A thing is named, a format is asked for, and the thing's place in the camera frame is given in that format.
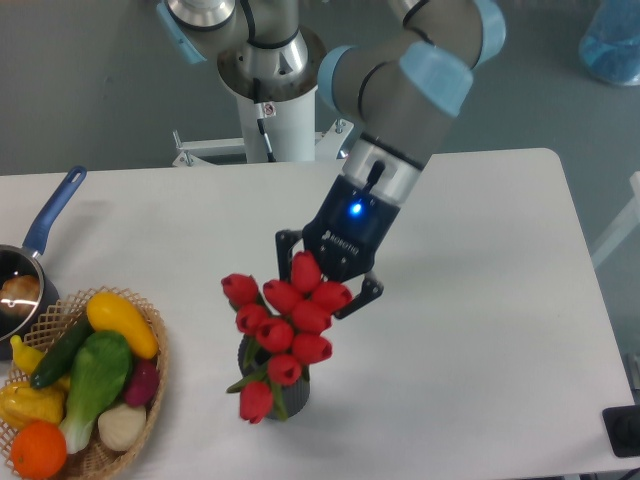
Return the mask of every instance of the red tulip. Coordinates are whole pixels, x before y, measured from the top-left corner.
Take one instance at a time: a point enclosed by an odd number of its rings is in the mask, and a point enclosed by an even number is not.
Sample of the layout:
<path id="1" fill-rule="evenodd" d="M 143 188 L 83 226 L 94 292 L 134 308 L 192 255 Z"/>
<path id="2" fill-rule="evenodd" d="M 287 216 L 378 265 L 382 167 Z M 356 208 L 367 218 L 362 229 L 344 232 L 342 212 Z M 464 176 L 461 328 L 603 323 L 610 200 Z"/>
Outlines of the red tulip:
<path id="1" fill-rule="evenodd" d="M 303 365 L 311 365 L 331 357 L 332 347 L 329 340 L 320 335 L 299 333 L 293 339 L 291 353 Z"/>
<path id="2" fill-rule="evenodd" d="M 264 382 L 251 382 L 240 391 L 240 418 L 258 423 L 273 408 L 273 394 Z"/>
<path id="3" fill-rule="evenodd" d="M 293 328 L 281 318 L 267 318 L 256 330 L 256 339 L 267 352 L 284 352 L 291 346 Z"/>
<path id="4" fill-rule="evenodd" d="M 254 303 L 258 298 L 258 284 L 253 277 L 232 273 L 221 283 L 222 291 L 236 307 Z"/>
<path id="5" fill-rule="evenodd" d="M 254 336 L 260 323 L 267 318 L 269 318 L 269 311 L 266 308 L 256 303 L 248 303 L 238 310 L 236 325 L 242 333 Z"/>
<path id="6" fill-rule="evenodd" d="M 333 313 L 351 303 L 353 296 L 349 289 L 338 282 L 323 282 L 311 294 L 311 300 L 327 312 Z"/>
<path id="7" fill-rule="evenodd" d="M 298 330 L 317 335 L 331 326 L 331 314 L 309 300 L 303 300 L 294 307 L 291 319 Z"/>
<path id="8" fill-rule="evenodd" d="M 300 378 L 302 366 L 293 355 L 276 355 L 269 360 L 267 374 L 272 382 L 288 387 Z"/>
<path id="9" fill-rule="evenodd" d="M 309 251 L 298 252 L 291 262 L 291 284 L 302 293 L 313 291 L 322 281 L 320 267 Z"/>
<path id="10" fill-rule="evenodd" d="M 271 280 L 264 284 L 264 296 L 283 315 L 288 315 L 293 307 L 302 301 L 302 294 L 287 282 Z"/>

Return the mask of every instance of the light blue joint cap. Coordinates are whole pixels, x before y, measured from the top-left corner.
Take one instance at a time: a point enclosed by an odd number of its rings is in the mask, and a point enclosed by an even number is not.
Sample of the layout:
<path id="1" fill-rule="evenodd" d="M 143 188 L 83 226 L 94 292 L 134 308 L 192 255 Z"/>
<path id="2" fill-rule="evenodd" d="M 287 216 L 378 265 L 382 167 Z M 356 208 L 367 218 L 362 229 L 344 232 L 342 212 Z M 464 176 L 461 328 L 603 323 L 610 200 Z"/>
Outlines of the light blue joint cap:
<path id="1" fill-rule="evenodd" d="M 399 64 L 420 93 L 447 115 L 458 116 L 473 84 L 473 74 L 462 60 L 429 43 L 416 42 Z"/>
<path id="2" fill-rule="evenodd" d="M 180 30 L 180 27 L 169 13 L 169 9 L 164 2 L 160 2 L 156 6 L 156 12 L 158 13 L 158 17 L 160 17 L 160 22 L 171 36 L 171 40 L 178 47 L 182 58 L 184 58 L 189 65 L 207 61 L 207 59 L 196 50 L 196 47 L 193 46 L 193 43 L 189 41 L 187 36 L 182 33 L 182 30 Z"/>
<path id="3" fill-rule="evenodd" d="M 322 60 L 318 69 L 318 94 L 336 112 L 339 112 L 333 97 L 333 74 L 336 71 L 338 62 L 344 53 L 354 48 L 351 45 L 344 45 L 331 50 Z"/>
<path id="4" fill-rule="evenodd" d="M 476 67 L 495 57 L 507 37 L 507 26 L 500 7 L 493 0 L 474 0 L 482 19 L 482 51 Z"/>

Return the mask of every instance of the red radish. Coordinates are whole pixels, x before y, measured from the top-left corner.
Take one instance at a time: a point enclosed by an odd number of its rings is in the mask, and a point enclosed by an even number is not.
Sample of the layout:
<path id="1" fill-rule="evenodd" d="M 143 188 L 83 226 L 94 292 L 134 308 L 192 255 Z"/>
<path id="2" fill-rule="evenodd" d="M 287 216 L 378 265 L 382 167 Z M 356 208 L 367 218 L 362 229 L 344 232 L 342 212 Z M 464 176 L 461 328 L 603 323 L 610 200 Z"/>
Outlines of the red radish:
<path id="1" fill-rule="evenodd" d="M 160 377 L 156 366 L 149 360 L 139 360 L 133 369 L 131 380 L 122 392 L 122 397 L 130 407 L 145 405 L 158 391 Z"/>

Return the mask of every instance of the tulip bouquet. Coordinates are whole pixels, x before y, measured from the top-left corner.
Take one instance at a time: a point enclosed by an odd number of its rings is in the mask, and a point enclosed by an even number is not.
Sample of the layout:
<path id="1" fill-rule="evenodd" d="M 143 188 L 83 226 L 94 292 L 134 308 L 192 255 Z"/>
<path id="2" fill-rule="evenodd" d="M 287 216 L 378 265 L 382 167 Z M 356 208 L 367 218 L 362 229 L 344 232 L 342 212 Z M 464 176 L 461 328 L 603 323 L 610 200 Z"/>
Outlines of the tulip bouquet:
<path id="1" fill-rule="evenodd" d="M 332 345 L 321 334 L 331 327 L 333 313 L 351 302 L 351 292 L 324 279 L 308 251 L 294 255 L 291 282 L 265 283 L 264 297 L 253 277 L 238 273 L 222 279 L 222 289 L 248 340 L 239 359 L 248 373 L 227 393 L 240 393 L 243 420 L 258 423 L 273 410 L 284 421 L 289 414 L 283 388 L 309 382 L 309 365 L 331 357 Z"/>

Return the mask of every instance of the yellow pepper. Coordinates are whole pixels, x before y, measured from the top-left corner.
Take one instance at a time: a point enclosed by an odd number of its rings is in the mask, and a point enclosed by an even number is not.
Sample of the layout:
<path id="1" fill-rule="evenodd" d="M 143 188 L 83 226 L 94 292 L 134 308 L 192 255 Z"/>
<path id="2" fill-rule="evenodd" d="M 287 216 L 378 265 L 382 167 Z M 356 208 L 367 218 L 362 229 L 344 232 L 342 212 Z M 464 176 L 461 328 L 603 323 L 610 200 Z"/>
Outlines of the yellow pepper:
<path id="1" fill-rule="evenodd" d="M 19 335 L 11 337 L 11 348 L 13 349 L 13 363 L 27 375 L 31 375 L 33 371 L 44 357 L 44 352 L 37 348 L 25 345 Z M 64 375 L 55 385 L 62 388 L 65 392 L 69 391 L 71 381 L 69 375 Z"/>
<path id="2" fill-rule="evenodd" d="M 14 382 L 0 390 L 0 417 L 18 430 L 36 420 L 58 425 L 64 402 L 64 392 L 56 387 L 34 390 L 29 382 Z"/>

